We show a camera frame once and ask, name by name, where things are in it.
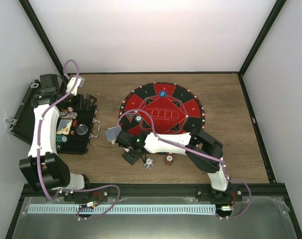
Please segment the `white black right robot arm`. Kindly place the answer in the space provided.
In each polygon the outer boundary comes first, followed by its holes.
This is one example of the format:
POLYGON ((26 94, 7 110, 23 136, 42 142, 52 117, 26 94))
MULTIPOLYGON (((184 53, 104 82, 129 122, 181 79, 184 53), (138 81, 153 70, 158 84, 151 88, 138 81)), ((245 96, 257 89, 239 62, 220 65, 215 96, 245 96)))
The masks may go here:
POLYGON ((125 149, 122 157, 131 165, 146 154, 185 155, 199 170, 208 174, 217 200, 223 201, 230 195, 229 177, 224 171, 223 145, 201 128, 183 134, 143 131, 138 136, 117 129, 115 144, 125 149))

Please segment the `white blue chip stack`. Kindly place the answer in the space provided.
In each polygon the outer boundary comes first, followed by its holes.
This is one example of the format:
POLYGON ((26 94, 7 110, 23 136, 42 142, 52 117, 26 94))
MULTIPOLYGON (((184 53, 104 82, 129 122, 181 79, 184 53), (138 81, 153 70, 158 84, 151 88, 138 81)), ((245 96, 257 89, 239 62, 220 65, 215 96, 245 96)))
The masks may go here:
POLYGON ((153 167, 153 162, 154 162, 154 160, 152 158, 150 158, 150 157, 146 158, 144 167, 147 169, 151 169, 153 167))

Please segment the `blue green poker chip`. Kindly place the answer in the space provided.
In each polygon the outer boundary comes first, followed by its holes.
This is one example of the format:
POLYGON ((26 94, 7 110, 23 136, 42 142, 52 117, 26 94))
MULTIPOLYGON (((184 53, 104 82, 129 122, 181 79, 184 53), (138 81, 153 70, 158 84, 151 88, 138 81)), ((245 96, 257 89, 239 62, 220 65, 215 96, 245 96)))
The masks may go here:
POLYGON ((143 118, 142 118, 141 116, 136 116, 135 120, 136 120, 137 122, 141 122, 141 121, 143 120, 143 118))

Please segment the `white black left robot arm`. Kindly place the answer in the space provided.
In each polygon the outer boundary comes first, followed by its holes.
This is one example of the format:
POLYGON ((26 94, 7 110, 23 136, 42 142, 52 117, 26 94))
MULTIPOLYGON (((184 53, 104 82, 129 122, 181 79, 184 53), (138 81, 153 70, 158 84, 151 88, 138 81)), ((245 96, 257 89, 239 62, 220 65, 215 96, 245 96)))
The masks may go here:
POLYGON ((67 164, 58 156, 56 150, 57 123, 60 116, 58 103, 76 96, 82 87, 83 77, 74 76, 68 84, 66 93, 58 93, 58 76, 54 74, 40 77, 41 89, 33 96, 31 105, 34 112, 34 133, 27 158, 20 160, 19 168, 34 191, 70 190, 82 201, 88 201, 93 188, 85 184, 82 174, 70 172, 67 164))

